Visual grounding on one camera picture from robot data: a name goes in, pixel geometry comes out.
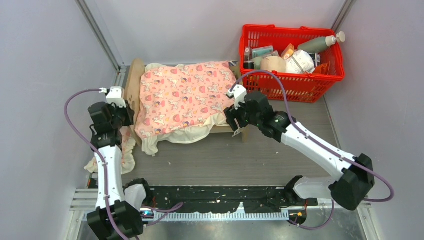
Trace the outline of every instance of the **cable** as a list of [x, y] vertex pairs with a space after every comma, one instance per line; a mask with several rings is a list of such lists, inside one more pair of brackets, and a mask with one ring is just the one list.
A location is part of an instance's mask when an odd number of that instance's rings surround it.
[[290, 120], [290, 122], [294, 126], [294, 128], [296, 128], [299, 131], [299, 133], [303, 134], [305, 137], [307, 137], [308, 139], [310, 139], [312, 142], [314, 142], [315, 144], [317, 144], [318, 146], [320, 146], [322, 149], [324, 149], [327, 152], [333, 154], [334, 156], [338, 157], [339, 159], [342, 159], [343, 161], [348, 162], [349, 164], [351, 164], [351, 165], [353, 165], [353, 166], [355, 166], [357, 168], [360, 168], [360, 169], [364, 170], [365, 172], [367, 172], [367, 173], [373, 175], [374, 177], [378, 178], [390, 190], [390, 195], [388, 197], [386, 197], [386, 198], [383, 198], [383, 199], [369, 199], [369, 198], [364, 198], [363, 199], [364, 201], [373, 202], [373, 203], [384, 203], [384, 202], [388, 202], [388, 201], [390, 201], [390, 200], [393, 199], [393, 197], [395, 196], [395, 190], [393, 189], [393, 186], [386, 179], [384, 179], [384, 177], [382, 177], [380, 174], [374, 172], [373, 170], [370, 170], [370, 169], [368, 169], [368, 168], [366, 168], [366, 167], [364, 167], [364, 166], [362, 166], [362, 165], [360, 165], [360, 164], [358, 164], [358, 163], [356, 163], [354, 161], [351, 161], [350, 159], [347, 159], [347, 158], [343, 157], [342, 155], [340, 155], [337, 152], [333, 151], [332, 149], [328, 148], [327, 146], [325, 146], [324, 144], [322, 144], [321, 142], [319, 142], [315, 138], [313, 138], [311, 136], [308, 136], [308, 134], [306, 132], [304, 132], [300, 127], [298, 127], [296, 125], [295, 121], [292, 118], [292, 115], [290, 114], [289, 103], [287, 101], [287, 96], [286, 96], [286, 90], [284, 89], [284, 86], [281, 83], [280, 79], [275, 74], [273, 74], [272, 72], [265, 71], [265, 70], [253, 70], [253, 71], [250, 71], [248, 73], [245, 73], [239, 79], [237, 79], [237, 81], [231, 87], [230, 91], [233, 91], [234, 87], [237, 84], [239, 84], [243, 80], [243, 78], [245, 78], [246, 76], [248, 76], [250, 74], [253, 74], [253, 73], [265, 73], [265, 74], [268, 74], [268, 75], [272, 76], [278, 82], [278, 84], [279, 84], [279, 86], [280, 86], [280, 88], [282, 90], [283, 97], [284, 97], [285, 109], [287, 111], [288, 119]]
[[124, 240], [130, 240], [127, 236], [125, 236], [125, 234], [119, 229], [119, 227], [117, 226], [114, 217], [112, 216], [112, 211], [111, 211], [111, 206], [109, 205], [109, 191], [108, 191], [108, 168], [106, 167], [106, 161], [105, 158], [103, 157], [103, 155], [99, 152], [99, 150], [90, 142], [87, 140], [87, 138], [85, 138], [80, 131], [78, 131], [78, 129], [74, 126], [74, 124], [71, 122], [71, 119], [69, 118], [68, 115], [68, 105], [69, 103], [72, 101], [72, 99], [74, 99], [75, 97], [77, 97], [78, 95], [84, 94], [84, 93], [88, 93], [88, 92], [100, 92], [101, 90], [98, 89], [87, 89], [87, 90], [83, 90], [83, 91], [79, 91], [77, 93], [75, 93], [74, 95], [72, 95], [65, 103], [63, 112], [65, 114], [65, 118], [67, 123], [70, 125], [70, 127], [72, 128], [72, 130], [78, 135], [78, 137], [80, 137], [87, 145], [90, 146], [90, 148], [100, 157], [101, 162], [103, 163], [103, 169], [104, 169], [104, 201], [106, 202], [106, 212], [107, 212], [107, 216], [109, 217], [110, 223], [112, 224], [112, 227], [115, 229], [115, 231], [118, 233], [118, 235], [124, 239]]
[[335, 207], [334, 200], [331, 200], [331, 213], [330, 213], [330, 216], [328, 217], [327, 221], [326, 221], [324, 224], [322, 224], [321, 226], [310, 227], [310, 226], [298, 225], [298, 224], [296, 223], [296, 221], [298, 220], [298, 217], [296, 217], [296, 219], [295, 219], [294, 221], [292, 221], [292, 220], [288, 220], [288, 221], [289, 221], [291, 224], [293, 224], [293, 225], [295, 225], [295, 226], [298, 226], [298, 227], [299, 227], [299, 228], [301, 228], [301, 229], [306, 229], [306, 230], [318, 230], [318, 229], [322, 229], [322, 228], [324, 228], [325, 226], [327, 226], [327, 225], [329, 224], [330, 220], [332, 219], [332, 217], [333, 217], [333, 215], [334, 215], [334, 207]]
[[184, 203], [183, 203], [183, 202], [179, 202], [179, 203], [177, 203], [175, 206], [173, 206], [173, 207], [172, 207], [171, 209], [169, 209], [169, 210], [157, 209], [157, 208], [150, 207], [150, 206], [142, 206], [142, 208], [150, 209], [150, 210], [152, 210], [152, 211], [156, 211], [156, 212], [158, 212], [158, 213], [165, 213], [165, 214], [164, 214], [163, 216], [161, 216], [158, 220], [153, 221], [153, 222], [151, 222], [151, 223], [147, 224], [146, 226], [147, 226], [147, 227], [150, 227], [150, 226], [153, 226], [153, 225], [155, 225], [155, 224], [159, 223], [162, 219], [164, 219], [166, 216], [168, 216], [168, 214], [170, 214], [170, 213], [173, 213], [173, 212], [177, 211], [177, 210], [178, 210], [178, 209], [180, 209], [183, 205], [184, 205]]

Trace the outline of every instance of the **toy bed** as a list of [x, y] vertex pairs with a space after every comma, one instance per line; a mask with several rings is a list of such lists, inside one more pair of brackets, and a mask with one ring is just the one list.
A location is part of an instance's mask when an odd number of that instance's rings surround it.
[[[141, 109], [143, 109], [143, 103], [140, 98], [144, 97], [145, 92], [141, 92], [141, 78], [145, 73], [145, 64], [140, 58], [136, 58], [132, 61], [132, 64], [129, 68], [129, 74], [125, 85], [124, 98], [128, 101], [131, 106], [131, 109], [134, 110], [134, 125], [130, 127], [131, 135], [135, 139], [137, 145], [142, 146], [142, 139], [136, 133], [136, 126], [138, 125], [137, 121]], [[233, 133], [232, 129], [228, 125], [224, 126], [213, 126], [210, 130], [211, 134], [218, 133]], [[247, 128], [241, 131], [242, 142], [246, 142], [248, 137]]]

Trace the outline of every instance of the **white wall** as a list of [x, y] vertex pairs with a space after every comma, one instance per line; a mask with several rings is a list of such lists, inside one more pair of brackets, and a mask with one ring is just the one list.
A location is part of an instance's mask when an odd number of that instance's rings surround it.
[[[93, 156], [63, 106], [73, 93], [110, 86], [115, 70], [73, 0], [1, 1], [0, 239], [58, 240]], [[87, 93], [71, 103], [90, 137]]]
[[[422, 239], [424, 2], [357, 1], [341, 30], [346, 78], [326, 95], [342, 147], [373, 159], [394, 200], [373, 204], [387, 240]], [[388, 196], [377, 181], [374, 198]]]
[[344, 0], [86, 0], [114, 54], [130, 65], [238, 59], [244, 24], [331, 28]]

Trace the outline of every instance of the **wooden floor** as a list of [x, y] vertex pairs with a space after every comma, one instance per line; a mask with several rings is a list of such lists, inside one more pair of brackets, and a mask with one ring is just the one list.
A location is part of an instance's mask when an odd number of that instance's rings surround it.
[[[284, 111], [283, 101], [271, 101]], [[316, 103], [289, 103], [291, 114], [320, 138], [336, 145], [323, 99]], [[230, 133], [210, 134], [193, 144], [162, 141], [155, 157], [134, 149], [135, 169], [123, 183], [145, 178], [150, 185], [284, 186], [294, 176], [327, 177], [328, 174], [295, 149], [267, 138], [250, 126], [247, 143]]]

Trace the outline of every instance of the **purple cable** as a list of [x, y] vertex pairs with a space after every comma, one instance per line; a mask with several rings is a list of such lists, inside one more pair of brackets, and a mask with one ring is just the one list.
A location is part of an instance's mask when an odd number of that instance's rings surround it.
[[390, 201], [390, 200], [393, 199], [393, 197], [395, 196], [395, 190], [393, 189], [393, 186], [386, 179], [384, 179], [384, 177], [382, 177], [380, 174], [378, 174], [378, 173], [376, 173], [376, 172], [374, 172], [374, 171], [372, 171], [372, 170], [370, 170], [370, 169], [368, 169], [368, 168], [366, 168], [366, 167], [364, 167], [364, 166], [362, 166], [362, 165], [360, 165], [360, 164], [358, 164], [358, 163], [356, 163], [354, 161], [351, 161], [350, 159], [347, 159], [345, 157], [342, 157], [342, 155], [340, 155], [337, 152], [331, 150], [330, 148], [328, 148], [327, 146], [325, 146], [324, 144], [322, 144], [321, 142], [319, 142], [315, 138], [313, 138], [311, 136], [308, 136], [308, 134], [306, 132], [304, 132], [300, 127], [298, 127], [296, 125], [295, 121], [293, 121], [292, 115], [290, 114], [289, 103], [287, 101], [287, 96], [286, 96], [286, 90], [284, 89], [284, 86], [281, 83], [281, 81], [279, 80], [279, 78], [275, 74], [273, 74], [272, 72], [265, 71], [265, 70], [253, 70], [253, 71], [250, 71], [250, 72], [242, 75], [239, 79], [237, 79], [237, 81], [231, 87], [230, 91], [233, 91], [234, 87], [237, 84], [239, 84], [240, 81], [243, 80], [243, 78], [245, 78], [246, 76], [248, 76], [250, 74], [253, 74], [253, 73], [265, 73], [265, 74], [268, 74], [268, 75], [272, 76], [278, 82], [279, 86], [281, 87], [282, 94], [284, 96], [285, 109], [287, 111], [288, 118], [290, 119], [290, 122], [294, 126], [294, 128], [296, 128], [299, 131], [299, 133], [303, 134], [305, 137], [307, 137], [308, 139], [310, 139], [312, 142], [314, 142], [315, 144], [317, 144], [318, 146], [320, 146], [321, 148], [323, 148], [327, 152], [329, 152], [329, 153], [333, 154], [334, 156], [338, 157], [339, 159], [342, 159], [343, 161], [348, 162], [349, 164], [351, 164], [351, 165], [353, 165], [353, 166], [355, 166], [357, 168], [360, 168], [360, 169], [364, 170], [365, 172], [373, 175], [374, 177], [380, 179], [388, 187], [388, 189], [390, 190], [390, 195], [388, 197], [386, 197], [386, 198], [383, 198], [383, 199], [369, 199], [369, 198], [364, 198], [363, 199], [364, 201], [373, 202], [373, 203], [384, 203], [384, 202], [388, 202], [388, 201]]
[[[318, 230], [318, 229], [322, 229], [323, 227], [325, 227], [325, 226], [327, 226], [327, 225], [329, 224], [329, 222], [330, 222], [331, 218], [333, 217], [333, 214], [334, 214], [334, 207], [335, 207], [334, 200], [331, 200], [331, 213], [330, 213], [330, 217], [328, 217], [327, 221], [326, 221], [324, 224], [322, 224], [321, 226], [310, 227], [310, 226], [302, 226], [302, 225], [299, 225], [299, 228], [301, 228], [301, 229], [306, 229], [306, 230]], [[297, 225], [298, 225], [298, 224], [296, 223], [296, 221], [297, 221], [297, 220], [298, 220], [298, 217], [296, 217], [296, 219], [295, 219], [294, 221], [292, 221], [292, 220], [288, 220], [288, 221], [289, 221], [291, 224], [293, 224], [293, 225], [297, 226]]]
[[177, 203], [175, 206], [173, 206], [171, 209], [168, 209], [168, 210], [157, 209], [157, 208], [150, 207], [150, 206], [142, 206], [142, 208], [150, 209], [150, 210], [152, 210], [152, 211], [156, 211], [156, 212], [158, 212], [158, 213], [165, 213], [165, 214], [164, 214], [163, 216], [161, 216], [158, 220], [153, 221], [153, 222], [151, 222], [151, 223], [147, 224], [146, 226], [147, 226], [147, 227], [150, 227], [150, 226], [153, 226], [153, 225], [155, 225], [155, 224], [159, 223], [162, 219], [164, 219], [166, 216], [168, 216], [168, 214], [170, 214], [170, 213], [173, 213], [173, 212], [177, 211], [177, 210], [178, 210], [178, 209], [180, 209], [183, 205], [184, 205], [184, 203], [183, 203], [183, 202], [179, 202], [179, 203]]
[[[70, 127], [72, 128], [72, 130], [87, 144], [90, 146], [90, 148], [100, 157], [101, 162], [103, 163], [103, 169], [104, 169], [104, 195], [108, 196], [109, 195], [109, 191], [108, 191], [108, 168], [106, 167], [106, 161], [105, 158], [103, 157], [103, 155], [99, 152], [99, 150], [90, 142], [87, 140], [87, 138], [85, 138], [80, 131], [78, 131], [78, 129], [74, 126], [74, 124], [71, 122], [71, 119], [69, 118], [68, 115], [68, 105], [69, 103], [72, 101], [72, 99], [74, 99], [76, 96], [84, 94], [84, 93], [88, 93], [88, 92], [100, 92], [100, 89], [87, 89], [87, 90], [83, 90], [80, 92], [75, 93], [74, 95], [72, 95], [65, 103], [65, 107], [64, 107], [64, 114], [65, 114], [65, 118], [67, 123], [70, 125]], [[118, 233], [118, 235], [124, 239], [124, 240], [130, 240], [127, 236], [125, 236], [125, 234], [119, 229], [119, 227], [117, 226], [114, 217], [112, 216], [112, 211], [111, 211], [111, 206], [109, 205], [109, 199], [105, 197], [106, 202], [106, 212], [107, 212], [107, 216], [109, 217], [110, 223], [112, 224], [112, 227], [115, 229], [115, 231]]]

